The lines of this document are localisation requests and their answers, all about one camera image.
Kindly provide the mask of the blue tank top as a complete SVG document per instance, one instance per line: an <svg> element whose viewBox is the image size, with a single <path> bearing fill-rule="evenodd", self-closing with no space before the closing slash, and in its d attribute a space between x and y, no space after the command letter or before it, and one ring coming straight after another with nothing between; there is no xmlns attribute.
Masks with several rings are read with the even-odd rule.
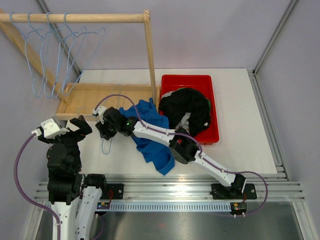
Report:
<svg viewBox="0 0 320 240"><path fill-rule="evenodd" d="M140 117L143 121L152 125L162 128L169 127L168 118L158 113L152 98L149 101L141 99L135 107L132 106L127 110L123 107L118 110L126 118ZM145 162L153 163L157 172L165 176L174 168L175 159L167 146L145 138L133 137L132 139L136 144L136 149L143 155Z"/></svg>

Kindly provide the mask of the grey tank top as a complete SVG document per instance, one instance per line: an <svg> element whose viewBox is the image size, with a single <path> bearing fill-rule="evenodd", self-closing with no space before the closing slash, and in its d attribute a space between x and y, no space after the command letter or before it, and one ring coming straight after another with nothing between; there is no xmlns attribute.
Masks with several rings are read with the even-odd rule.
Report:
<svg viewBox="0 0 320 240"><path fill-rule="evenodd" d="M162 97L169 97L174 91L169 91L162 95ZM180 122L174 127L176 130L180 127L185 129L188 133L190 132L189 128L189 118L191 116L190 112L186 112L185 115L181 118Z"/></svg>

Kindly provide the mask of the black tank top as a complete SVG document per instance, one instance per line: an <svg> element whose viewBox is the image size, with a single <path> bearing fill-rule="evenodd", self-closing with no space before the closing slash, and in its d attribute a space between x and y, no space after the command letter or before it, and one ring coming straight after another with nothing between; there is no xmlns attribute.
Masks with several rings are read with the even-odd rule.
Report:
<svg viewBox="0 0 320 240"><path fill-rule="evenodd" d="M171 129L182 127L192 137L211 124L211 102L194 88L184 87L165 93L158 109L168 118Z"/></svg>

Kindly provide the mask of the light blue hanger of black top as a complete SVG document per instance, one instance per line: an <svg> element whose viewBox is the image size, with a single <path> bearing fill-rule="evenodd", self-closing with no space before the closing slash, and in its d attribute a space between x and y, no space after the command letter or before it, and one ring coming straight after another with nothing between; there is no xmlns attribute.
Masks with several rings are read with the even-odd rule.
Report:
<svg viewBox="0 0 320 240"><path fill-rule="evenodd" d="M58 38L59 46L66 55L66 66L63 66L60 58L57 58L55 84L60 83L58 92L63 97L68 97L71 90L67 90L67 84L72 88L80 81L84 70L88 69L92 60L103 42L107 30L105 27L91 29L81 23L78 29L71 26L67 20L69 13L63 15L63 23L59 25L58 32L63 33Z"/></svg>

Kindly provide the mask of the light blue hanger of grey top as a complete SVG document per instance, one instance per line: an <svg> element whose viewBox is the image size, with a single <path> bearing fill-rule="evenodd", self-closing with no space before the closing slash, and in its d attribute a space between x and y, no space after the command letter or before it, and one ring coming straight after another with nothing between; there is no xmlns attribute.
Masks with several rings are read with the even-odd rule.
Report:
<svg viewBox="0 0 320 240"><path fill-rule="evenodd" d="M54 37L56 37L58 41L58 54L57 54L57 62L56 62L56 73L55 73L55 79L54 79L54 83L51 91L51 96L47 96L46 90L44 91L44 93L47 98L56 99L59 96L59 94L62 94L63 97L68 97L71 94L71 90L80 81L83 71L79 71L77 73L76 80L72 82L71 90L67 90L65 92L67 83L70 83L71 70L74 70L76 72L78 69L76 59L80 53L80 50L82 48L82 45L88 33L86 32L87 28L85 26L81 27L78 31L73 31L71 27L66 23L66 17L68 15L67 12L63 15L63 23L61 26L57 26L56 23L51 22L49 20L50 15L51 15L50 12L46 13L46 21L50 29L50 33ZM72 48L76 44L76 40L79 39L80 37L82 37L80 46L78 47L78 50L75 56L73 56L73 54L71 53ZM65 76L62 81L62 85L58 86L58 83L60 81L59 77L60 77L61 65L62 65L62 58L61 58L62 53L66 55L67 65L65 68Z"/></svg>

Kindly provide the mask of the light blue hanger of green top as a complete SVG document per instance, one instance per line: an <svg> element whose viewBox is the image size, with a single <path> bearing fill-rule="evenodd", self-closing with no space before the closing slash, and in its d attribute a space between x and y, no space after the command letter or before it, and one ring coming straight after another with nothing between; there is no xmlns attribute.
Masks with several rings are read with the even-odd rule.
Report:
<svg viewBox="0 0 320 240"><path fill-rule="evenodd" d="M31 17L30 15L32 15L32 13L28 13L27 14L27 22L30 28L32 28L32 31L30 31L28 33L27 36L24 36L24 53L25 54L31 54L31 50L27 50L27 40L30 36L30 34L32 33L36 33L39 37L39 39L41 40L41 48L40 48L40 52L39 52L39 62L40 62L40 75L42 75L42 80L41 80L41 85L40 85L40 89L37 92L36 89L36 85L35 85L35 78L33 75L33 72L31 70L31 57L30 56L26 56L26 60L27 60L27 64L29 67L29 71L32 77L32 90L33 90L33 94L36 98L40 98L42 93L44 94L44 96L47 99L56 99L59 94L61 93L62 87L58 86L58 80L59 80L59 70L60 70L60 51L61 51L61 40L58 37L58 35L56 34L56 32L59 30L54 29L52 27L52 24L49 22L49 12L45 15L46 18L46 22L44 23L46 25L47 28L47 32L46 33L42 33L43 29L42 28L35 28L32 24L31 24ZM49 43L50 43L50 37L54 36L57 37L58 39L58 43L59 43L59 50L58 50L58 57L57 57L57 70L56 70L56 76L53 76L53 74L50 72L50 70L47 68L47 64L48 64L48 52L49 52Z"/></svg>

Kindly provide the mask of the light blue hanger of white top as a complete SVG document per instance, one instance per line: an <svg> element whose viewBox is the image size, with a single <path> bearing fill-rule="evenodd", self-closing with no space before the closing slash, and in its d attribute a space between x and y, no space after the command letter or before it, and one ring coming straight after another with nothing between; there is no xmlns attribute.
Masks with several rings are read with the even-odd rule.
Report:
<svg viewBox="0 0 320 240"><path fill-rule="evenodd" d="M17 32L19 33L19 35L22 38L22 41L24 42L24 56L26 58L27 61L27 65L29 68L29 72L32 78L32 91L33 94L36 98L40 98L42 96L42 92L43 92L43 81L40 83L40 90L39 92L37 92L36 90L36 78L34 77L34 73L32 71L32 68L34 70L37 71L38 74L42 75L43 72L43 68L42 68L42 61L41 58L39 57L39 55L35 52L35 50L30 46L30 44L28 43L28 38L30 36L30 33L32 33L33 31L29 32L27 35L25 35L20 28L15 24L15 22L13 21L13 14L15 14L15 12L11 12L9 14L9 19L10 19L10 23L15 27L15 29L17 30Z"/></svg>

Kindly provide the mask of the green tank top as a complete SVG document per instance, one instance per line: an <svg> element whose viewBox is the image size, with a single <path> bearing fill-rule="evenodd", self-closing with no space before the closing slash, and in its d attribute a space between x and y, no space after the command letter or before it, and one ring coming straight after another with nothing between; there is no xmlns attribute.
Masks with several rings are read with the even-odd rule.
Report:
<svg viewBox="0 0 320 240"><path fill-rule="evenodd" d="M210 99L194 88L179 88L173 91L170 97L175 105L186 111L210 111L211 109Z"/></svg>

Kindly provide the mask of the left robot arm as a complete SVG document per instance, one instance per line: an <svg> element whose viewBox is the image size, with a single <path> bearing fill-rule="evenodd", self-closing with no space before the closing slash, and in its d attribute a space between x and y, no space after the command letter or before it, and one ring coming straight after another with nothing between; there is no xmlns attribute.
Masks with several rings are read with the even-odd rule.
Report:
<svg viewBox="0 0 320 240"><path fill-rule="evenodd" d="M83 115L61 127L50 118L36 130L39 141L49 144L46 153L48 169L48 200L58 216L52 235L60 240L88 240L99 199L108 194L106 177L91 173L81 175L82 163L78 143L92 133Z"/></svg>

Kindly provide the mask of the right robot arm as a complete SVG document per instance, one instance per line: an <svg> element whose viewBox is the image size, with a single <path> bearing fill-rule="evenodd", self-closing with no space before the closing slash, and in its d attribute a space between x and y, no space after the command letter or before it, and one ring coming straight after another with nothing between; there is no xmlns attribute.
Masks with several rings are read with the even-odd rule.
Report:
<svg viewBox="0 0 320 240"><path fill-rule="evenodd" d="M231 199L241 198L245 192L247 179L214 161L203 152L201 145L184 129L173 130L152 125L136 117L126 117L114 107L99 106L92 114L98 117L96 128L100 135L109 140L117 133L126 137L143 138L169 148L174 159L184 165L195 164L205 169L219 181L223 190Z"/></svg>

